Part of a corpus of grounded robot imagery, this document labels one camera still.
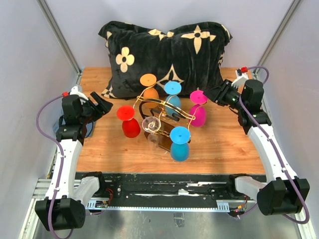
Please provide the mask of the magenta plastic wine glass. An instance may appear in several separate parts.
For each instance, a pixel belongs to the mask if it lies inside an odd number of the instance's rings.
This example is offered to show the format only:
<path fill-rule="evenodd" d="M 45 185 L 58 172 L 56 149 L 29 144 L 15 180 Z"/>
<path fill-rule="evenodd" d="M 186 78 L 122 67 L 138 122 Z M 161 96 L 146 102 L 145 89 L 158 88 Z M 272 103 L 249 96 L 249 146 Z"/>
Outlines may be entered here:
<path fill-rule="evenodd" d="M 201 127 L 206 122 L 206 110 L 204 104 L 207 103 L 208 98 L 203 94 L 202 90 L 196 90 L 190 94 L 190 100 L 195 104 L 189 114 L 194 115 L 190 124 L 194 127 Z"/>

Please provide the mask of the red plastic wine glass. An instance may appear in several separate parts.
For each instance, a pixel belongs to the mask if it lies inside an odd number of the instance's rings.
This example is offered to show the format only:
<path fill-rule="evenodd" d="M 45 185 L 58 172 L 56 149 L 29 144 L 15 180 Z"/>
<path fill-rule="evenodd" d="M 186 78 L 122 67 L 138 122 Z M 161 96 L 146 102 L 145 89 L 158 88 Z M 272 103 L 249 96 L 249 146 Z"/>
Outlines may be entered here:
<path fill-rule="evenodd" d="M 124 105 L 117 110 L 117 117 L 122 121 L 122 130 L 126 137 L 135 138 L 140 132 L 140 125 L 134 118 L 135 110 L 132 106 Z"/>

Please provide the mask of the blue wine glass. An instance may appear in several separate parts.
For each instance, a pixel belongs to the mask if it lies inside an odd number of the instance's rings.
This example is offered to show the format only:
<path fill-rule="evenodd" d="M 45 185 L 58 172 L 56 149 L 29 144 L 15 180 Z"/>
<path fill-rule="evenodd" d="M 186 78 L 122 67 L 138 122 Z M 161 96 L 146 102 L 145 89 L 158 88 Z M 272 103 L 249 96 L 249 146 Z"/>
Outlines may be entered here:
<path fill-rule="evenodd" d="M 185 161 L 189 158 L 189 145 L 191 134 L 190 131 L 183 127 L 177 126 L 170 132 L 172 141 L 170 155 L 175 161 Z"/>
<path fill-rule="evenodd" d="M 181 84 L 175 81 L 167 82 L 164 90 L 168 94 L 166 101 L 175 107 L 181 108 L 181 100 L 177 96 L 181 92 Z"/>

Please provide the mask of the blue wine glass front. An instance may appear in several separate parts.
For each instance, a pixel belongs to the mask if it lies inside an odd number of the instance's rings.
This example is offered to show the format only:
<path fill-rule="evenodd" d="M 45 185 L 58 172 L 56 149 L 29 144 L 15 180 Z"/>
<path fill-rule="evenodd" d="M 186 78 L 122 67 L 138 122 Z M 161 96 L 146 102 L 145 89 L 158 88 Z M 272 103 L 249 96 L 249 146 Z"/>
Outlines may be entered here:
<path fill-rule="evenodd" d="M 185 161 L 189 158 L 189 145 L 191 134 L 190 131 L 183 127 L 177 126 L 170 132 L 172 141 L 170 155 L 175 161 Z"/>

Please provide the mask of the blue cloth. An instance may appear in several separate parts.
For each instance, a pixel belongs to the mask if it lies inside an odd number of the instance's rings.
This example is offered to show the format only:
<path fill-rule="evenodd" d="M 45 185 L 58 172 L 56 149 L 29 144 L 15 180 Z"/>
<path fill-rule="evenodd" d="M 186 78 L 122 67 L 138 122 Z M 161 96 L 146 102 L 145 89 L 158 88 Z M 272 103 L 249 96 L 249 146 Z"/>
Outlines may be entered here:
<path fill-rule="evenodd" d="M 57 130 L 59 129 L 59 126 L 64 124 L 65 124 L 65 120 L 58 120 L 53 126 L 53 132 L 56 133 Z M 86 125 L 86 129 L 87 129 L 87 133 L 85 135 L 86 138 L 92 136 L 95 124 L 96 124 L 95 122 L 90 122 Z"/>

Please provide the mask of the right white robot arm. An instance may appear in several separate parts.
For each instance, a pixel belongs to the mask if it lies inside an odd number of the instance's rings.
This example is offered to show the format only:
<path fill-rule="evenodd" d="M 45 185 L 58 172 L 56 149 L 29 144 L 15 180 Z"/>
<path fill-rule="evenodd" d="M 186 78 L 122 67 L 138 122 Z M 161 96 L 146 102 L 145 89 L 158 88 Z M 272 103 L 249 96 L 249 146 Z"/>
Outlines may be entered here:
<path fill-rule="evenodd" d="M 264 85 L 258 80 L 246 80 L 242 92 L 235 84 L 225 80 L 220 86 L 204 91 L 204 95 L 220 106 L 236 109 L 238 122 L 253 142 L 262 161 L 266 182 L 262 183 L 247 174 L 229 177 L 226 194 L 231 199 L 246 195 L 256 201 L 261 213 L 268 215 L 298 214 L 309 212 L 305 200 L 310 190 L 307 179 L 301 179 L 289 165 L 274 135 L 272 122 L 261 109 Z"/>

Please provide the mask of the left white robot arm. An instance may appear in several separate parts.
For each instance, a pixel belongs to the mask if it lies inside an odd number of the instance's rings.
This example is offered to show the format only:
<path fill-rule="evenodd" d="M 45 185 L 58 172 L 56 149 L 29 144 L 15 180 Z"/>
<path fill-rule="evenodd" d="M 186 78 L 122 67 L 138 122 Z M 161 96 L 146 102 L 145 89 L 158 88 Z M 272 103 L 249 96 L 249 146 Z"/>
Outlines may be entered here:
<path fill-rule="evenodd" d="M 50 186 L 44 200 L 36 202 L 35 212 L 47 231 L 73 230 L 83 227 L 85 207 L 93 196 L 101 197 L 107 191 L 102 172 L 89 172 L 74 186 L 76 166 L 82 151 L 87 124 L 106 115 L 113 104 L 96 92 L 86 97 L 81 92 L 65 92 L 63 115 L 55 137 L 39 132 L 57 145 L 57 159 Z"/>

